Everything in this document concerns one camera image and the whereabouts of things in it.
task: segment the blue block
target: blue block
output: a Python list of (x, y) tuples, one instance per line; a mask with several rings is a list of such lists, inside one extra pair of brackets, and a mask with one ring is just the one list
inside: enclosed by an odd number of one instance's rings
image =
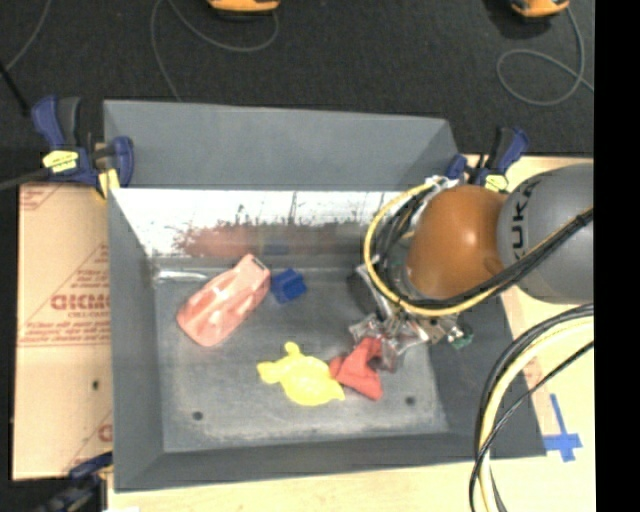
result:
[(302, 274), (292, 268), (271, 278), (271, 292), (278, 302), (287, 302), (307, 291)]

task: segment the orange sphere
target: orange sphere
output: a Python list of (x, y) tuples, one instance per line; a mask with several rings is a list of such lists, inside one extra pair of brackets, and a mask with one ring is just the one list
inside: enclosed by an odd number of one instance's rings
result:
[(425, 207), (407, 255), (413, 286), (434, 299), (453, 297), (500, 272), (498, 215), (506, 195), (478, 185), (460, 185)]

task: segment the tan table surface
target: tan table surface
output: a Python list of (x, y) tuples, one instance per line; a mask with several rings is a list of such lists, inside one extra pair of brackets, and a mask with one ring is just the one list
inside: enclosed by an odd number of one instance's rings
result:
[[(586, 159), (525, 157), (509, 171), (510, 188), (526, 177)], [(529, 298), (517, 289), (504, 294), (510, 326), (517, 336), (527, 327), (564, 310)], [(572, 351), (573, 340), (542, 354), (525, 375), (539, 378)], [(492, 469), (510, 511), (589, 512), (596, 510), (594, 351), (547, 383), (534, 397), (543, 434), (559, 432), (549, 394), (557, 396), (569, 433), (578, 433), (583, 447), (576, 459), (563, 462), (558, 452), (544, 457), (492, 461)], [(326, 512), (470, 510), (471, 462), (419, 468), (369, 471), (303, 478), (212, 484), (171, 490), (116, 493), (108, 476), (109, 510)], [(477, 502), (478, 510), (483, 510)]]

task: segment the clamp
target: clamp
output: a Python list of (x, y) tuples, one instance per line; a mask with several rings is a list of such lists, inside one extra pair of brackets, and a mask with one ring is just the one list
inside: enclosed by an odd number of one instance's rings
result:
[(112, 452), (89, 459), (69, 471), (72, 485), (53, 496), (47, 503), (30, 512), (76, 512), (95, 494), (104, 480), (98, 474), (113, 464)]
[[(133, 143), (125, 136), (115, 137), (101, 150), (89, 154), (76, 137), (76, 122), (80, 98), (58, 100), (46, 96), (31, 109), (36, 131), (44, 137), (50, 152), (43, 158), (40, 178), (48, 181), (78, 182), (91, 185), (106, 196), (109, 181), (115, 186), (127, 186), (133, 175)], [(94, 161), (111, 159), (107, 170), (99, 170)]]
[(486, 159), (480, 158), (475, 168), (467, 163), (467, 158), (456, 154), (451, 159), (444, 175), (452, 180), (461, 180), (468, 174), (468, 183), (480, 185), (496, 192), (506, 190), (505, 177), (511, 165), (520, 159), (529, 147), (529, 138), (520, 128), (499, 127), (493, 147)]

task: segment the black cable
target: black cable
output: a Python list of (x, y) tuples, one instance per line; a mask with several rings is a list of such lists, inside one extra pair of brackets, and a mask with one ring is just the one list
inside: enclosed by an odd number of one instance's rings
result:
[(10, 71), (11, 68), (15, 66), (22, 57), (24, 57), (24, 54), (27, 53), (29, 48), (31, 48), (31, 45), (36, 40), (36, 37), (38, 37), (38, 35), (42, 31), (42, 27), (44, 26), (44, 22), (46, 21), (47, 16), (49, 15), (49, 9), (51, 8), (52, 3), (53, 0), (47, 0), (47, 3), (42, 9), (42, 13), (40, 14), (40, 18), (38, 19), (36, 27), (33, 29), (33, 32), (29, 36), (29, 39), (27, 39), (27, 42), (24, 43), (20, 51), (16, 54), (15, 57), (13, 57), (13, 59), (9, 61), (9, 64), (7, 64), (7, 71)]
[[(524, 350), (526, 350), (536, 338), (560, 323), (577, 320), (579, 318), (585, 318), (588, 316), (594, 316), (594, 314), (595, 306), (591, 302), (588, 304), (583, 304), (581, 306), (576, 306), (534, 325), (533, 327), (522, 333), (520, 336), (518, 336), (518, 338), (513, 343), (509, 344), (507, 349), (500, 355), (500, 357), (494, 364), (491, 372), (489, 373), (489, 376), (487, 377), (487, 380), (485, 381), (484, 389), (482, 391), (482, 394), (480, 395), (477, 424), (479, 425), (482, 421), (482, 415), (489, 401), (489, 397), (491, 396), (491, 390), (495, 386), (500, 376), (503, 374), (504, 370), (508, 366), (510, 366), (511, 363), (517, 357), (519, 357), (522, 352), (524, 352)], [(475, 446), (478, 446), (479, 438), (480, 428), (478, 427), (476, 430), (476, 437), (474, 439)]]
[(29, 103), (20, 92), (20, 89), (18, 89), (18, 86), (13, 81), (13, 78), (11, 78), (11, 75), (9, 74), (9, 67), (8, 66), (5, 67), (1, 60), (0, 60), (0, 74), (2, 75), (2, 78), (4, 78), (4, 81), (6, 82), (6, 84), (9, 86), (9, 89), (11, 90), (13, 97), (18, 102), (18, 105), (20, 106), (20, 110), (22, 111), (22, 115), (24, 117), (29, 117), (29, 113), (30, 113)]
[[(533, 386), (526, 393), (524, 393), (522, 396), (520, 396), (520, 398), (518, 398), (518, 400), (516, 400), (511, 405), (511, 407), (509, 407), (509, 409), (507, 409), (507, 411), (502, 415), (500, 420), (495, 423), (495, 425), (494, 425), (493, 429), (491, 430), (489, 436), (487, 436), (487, 439), (486, 439), (485, 443), (482, 445), (481, 449), (478, 451), (478, 454), (476, 456), (476, 462), (474, 464), (473, 471), (471, 472), (471, 478), (470, 478), (470, 481), (469, 481), (469, 504), (471, 506), (472, 512), (476, 511), (476, 508), (474, 506), (473, 497), (474, 497), (474, 492), (475, 492), (475, 485), (476, 485), (476, 482), (477, 482), (479, 474), (480, 474), (480, 466), (481, 466), (484, 458), (486, 457), (487, 453), (491, 449), (493, 443), (495, 442), (495, 439), (496, 439), (498, 433), (504, 428), (504, 426), (507, 424), (507, 422), (509, 421), (511, 416), (513, 416), (513, 414), (516, 412), (516, 410), (533, 393), (535, 393), (538, 389), (540, 389), (542, 386), (544, 386), (549, 380), (551, 380), (553, 377), (555, 377), (558, 373), (560, 373), (563, 370), (565, 370), (568, 366), (572, 365), (580, 357), (582, 357), (584, 354), (586, 354), (591, 349), (593, 349), (594, 346), (595, 346), (595, 342), (591, 341), (590, 343), (588, 343), (587, 345), (582, 347), (580, 350), (574, 352), (570, 357), (565, 359), (562, 363), (560, 363), (552, 371), (550, 371), (547, 375), (545, 375), (540, 380), (540, 382), (538, 382), (535, 386)], [(493, 475), (491, 475), (491, 479), (492, 479), (492, 485), (494, 486), (494, 490), (496, 491), (496, 499), (499, 499), (499, 495), (497, 494), (497, 487), (495, 486), (495, 481), (493, 480)], [(502, 504), (499, 507), (499, 509), (501, 509), (501, 510), (503, 508), (504, 508), (504, 504)]]
[[(387, 226), (390, 226), (391, 230), (397, 229), (394, 226), (394, 222), (398, 219), (398, 215), (402, 215), (401, 218), (408, 220), (410, 216), (407, 218), (406, 212), (409, 211), (414, 213), (418, 207), (418, 201), (415, 201), (417, 196), (412, 196), (399, 208), (400, 214), (396, 213), (391, 217), (389, 221), (387, 221), (382, 229), (388, 229)], [(397, 286), (390, 279), (382, 278), (383, 282), (392, 290), (402, 301), (406, 302), (415, 307), (429, 307), (431, 309), (447, 309), (451, 307), (455, 307), (459, 304), (462, 304), (469, 300), (470, 297), (474, 297), (481, 293), (485, 293), (487, 290), (493, 289), (490, 295), (487, 298), (495, 296), (499, 293), (502, 293), (504, 290), (515, 284), (517, 281), (526, 276), (529, 272), (531, 272), (535, 267), (540, 265), (546, 258), (548, 258), (561, 244), (570, 239), (573, 235), (575, 235), (580, 229), (584, 226), (588, 225), (593, 221), (593, 207), (588, 209), (581, 215), (577, 215), (567, 223), (562, 229), (558, 232), (554, 233), (548, 240), (546, 240), (540, 247), (535, 250), (528, 252), (522, 258), (520, 258), (516, 263), (510, 265), (502, 272), (499, 272), (495, 276), (487, 279), (486, 281), (480, 283), (479, 285), (474, 286), (473, 288), (466, 290), (458, 295), (453, 297), (449, 297), (447, 299), (431, 299), (431, 298), (421, 298), (421, 299), (413, 299), (408, 297), (402, 290), (399, 290)], [(390, 233), (385, 234), (385, 238), (387, 240), (393, 240), (394, 237)], [(389, 256), (389, 248), (387, 246), (388, 242), (384, 244), (383, 251), (375, 251), (375, 254), (378, 255), (378, 264), (377, 269), (380, 270), (380, 275), (386, 276), (388, 269), (388, 256)], [(371, 256), (374, 254), (373, 244), (370, 248)]]
[(29, 172), (21, 176), (18, 176), (17, 178), (5, 180), (3, 182), (0, 182), (0, 192), (3, 190), (8, 190), (10, 188), (17, 187), (19, 185), (23, 185), (24, 183), (43, 180), (48, 175), (49, 175), (49, 169), (42, 168), (42, 169), (38, 169), (37, 171)]
[(167, 2), (169, 2), (169, 5), (173, 9), (173, 12), (176, 13), (176, 16), (178, 16), (178, 18), (180, 19), (182, 24), (185, 27), (187, 27), (196, 37), (202, 39), (206, 43), (212, 44), (214, 46), (217, 46), (218, 48), (221, 48), (223, 50), (227, 50), (227, 51), (230, 51), (230, 52), (251, 53), (251, 52), (257, 52), (259, 50), (264, 50), (265, 48), (270, 46), (271, 43), (273, 43), (273, 41), (275, 41), (275, 39), (276, 39), (276, 37), (278, 35), (278, 32), (280, 31), (280, 23), (278, 21), (278, 15), (276, 14), (275, 11), (272, 11), (270, 13), (270, 15), (273, 18), (274, 29), (273, 29), (273, 33), (271, 34), (271, 36), (269, 36), (269, 39), (267, 39), (265, 42), (257, 44), (255, 46), (234, 46), (234, 45), (222, 43), (220, 41), (216, 41), (215, 39), (212, 39), (212, 38), (204, 35), (197, 28), (195, 28), (191, 23), (189, 23), (187, 18), (185, 18), (185, 16), (182, 14), (182, 12), (173, 3), (173, 0), (167, 0)]
[(372, 252), (380, 256), (379, 261), (375, 264), (376, 271), (384, 282), (392, 282), (389, 276), (388, 256), (391, 248), (402, 238), (410, 226), (410, 221), (415, 212), (420, 208), (424, 198), (430, 193), (429, 189), (424, 190), (400, 207), (386, 222), (381, 229), (381, 233), (374, 240)]

